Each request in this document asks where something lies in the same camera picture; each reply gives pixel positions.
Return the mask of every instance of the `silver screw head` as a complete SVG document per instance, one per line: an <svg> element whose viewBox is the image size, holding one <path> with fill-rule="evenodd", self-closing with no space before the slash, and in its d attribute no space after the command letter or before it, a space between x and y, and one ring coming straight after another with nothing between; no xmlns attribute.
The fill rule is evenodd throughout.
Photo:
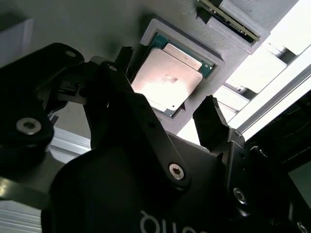
<svg viewBox="0 0 311 233"><path fill-rule="evenodd" d="M176 179L176 180L182 180L185 177L185 173L183 169L177 165L177 164L171 164L169 167L171 175Z"/></svg>
<svg viewBox="0 0 311 233"><path fill-rule="evenodd" d="M301 233L308 233L307 228L301 222L297 222L297 226Z"/></svg>
<svg viewBox="0 0 311 233"><path fill-rule="evenodd" d="M234 194L235 198L239 201L239 203L241 203L242 205L246 204L245 195L239 188L234 188L233 194Z"/></svg>
<svg viewBox="0 0 311 233"><path fill-rule="evenodd" d="M243 135L239 131L235 130L234 132L238 137L243 137Z"/></svg>
<svg viewBox="0 0 311 233"><path fill-rule="evenodd" d="M262 151L262 149L259 149L259 152L264 156L264 157L268 157L263 151Z"/></svg>
<svg viewBox="0 0 311 233"><path fill-rule="evenodd" d="M74 52L66 51L66 54L70 57L76 57L77 55Z"/></svg>
<svg viewBox="0 0 311 233"><path fill-rule="evenodd" d="M31 117L22 118L16 123L16 129L26 135L36 134L41 128L41 123Z"/></svg>
<svg viewBox="0 0 311 233"><path fill-rule="evenodd" d="M115 68L114 66L109 66L109 68L113 71L118 71L117 68Z"/></svg>

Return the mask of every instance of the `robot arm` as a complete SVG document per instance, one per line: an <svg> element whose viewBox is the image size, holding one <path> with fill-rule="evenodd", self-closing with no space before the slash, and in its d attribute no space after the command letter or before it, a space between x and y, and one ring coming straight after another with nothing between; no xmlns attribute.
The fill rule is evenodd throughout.
<svg viewBox="0 0 311 233"><path fill-rule="evenodd" d="M193 114L201 146L166 132L115 62L52 44L2 69L0 197L42 210L43 233L310 232L310 209L258 147L228 127L217 100ZM64 165L49 121L84 105L92 150Z"/></svg>

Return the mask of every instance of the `screw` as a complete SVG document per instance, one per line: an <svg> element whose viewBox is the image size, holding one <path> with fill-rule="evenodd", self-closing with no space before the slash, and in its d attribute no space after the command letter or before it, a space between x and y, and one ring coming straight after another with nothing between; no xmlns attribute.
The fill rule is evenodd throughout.
<svg viewBox="0 0 311 233"><path fill-rule="evenodd" d="M233 194L235 198L241 203L242 205L246 204L246 198L244 196L244 193L239 188L233 189Z"/></svg>
<svg viewBox="0 0 311 233"><path fill-rule="evenodd" d="M238 137L243 137L243 135L239 131L235 130L234 132Z"/></svg>
<svg viewBox="0 0 311 233"><path fill-rule="evenodd" d="M109 68L113 71L118 71L117 68L115 68L114 66L109 66Z"/></svg>
<svg viewBox="0 0 311 233"><path fill-rule="evenodd" d="M182 180L185 176L183 169L177 165L177 164L171 164L170 167L170 173L176 180Z"/></svg>
<svg viewBox="0 0 311 233"><path fill-rule="evenodd" d="M70 57L76 57L77 55L74 52L66 51L66 54Z"/></svg>
<svg viewBox="0 0 311 233"><path fill-rule="evenodd" d="M26 135L36 134L41 128L41 123L30 117L22 118L16 123L16 129Z"/></svg>
<svg viewBox="0 0 311 233"><path fill-rule="evenodd" d="M306 227L301 222L297 222L297 226L299 230L301 231L301 233L308 233Z"/></svg>
<svg viewBox="0 0 311 233"><path fill-rule="evenodd" d="M259 152L264 156L264 157L268 157L263 151L262 151L262 149L259 149Z"/></svg>

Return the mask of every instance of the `cable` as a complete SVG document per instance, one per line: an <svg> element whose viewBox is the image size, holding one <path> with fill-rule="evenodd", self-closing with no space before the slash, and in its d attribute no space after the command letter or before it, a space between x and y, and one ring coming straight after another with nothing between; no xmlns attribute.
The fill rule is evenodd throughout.
<svg viewBox="0 0 311 233"><path fill-rule="evenodd" d="M287 135L282 136L282 137L275 137L275 139L285 138L285 137L289 137L289 136L291 136L291 135L293 135L293 134L296 134L296 133L300 132L301 130L303 130L309 123L310 123L310 121L308 121L304 126L302 126L302 127L301 127L299 130L297 130L296 132L287 134Z"/></svg>

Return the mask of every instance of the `metal frame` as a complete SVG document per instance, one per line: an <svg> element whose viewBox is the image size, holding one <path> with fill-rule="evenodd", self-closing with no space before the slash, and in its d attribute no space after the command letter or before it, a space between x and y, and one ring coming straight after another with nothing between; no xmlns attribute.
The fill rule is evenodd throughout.
<svg viewBox="0 0 311 233"><path fill-rule="evenodd" d="M248 140L310 91L310 55L311 46L232 118L229 125L237 128ZM267 102L262 101L262 98L267 97L267 95L271 96L270 99Z"/></svg>

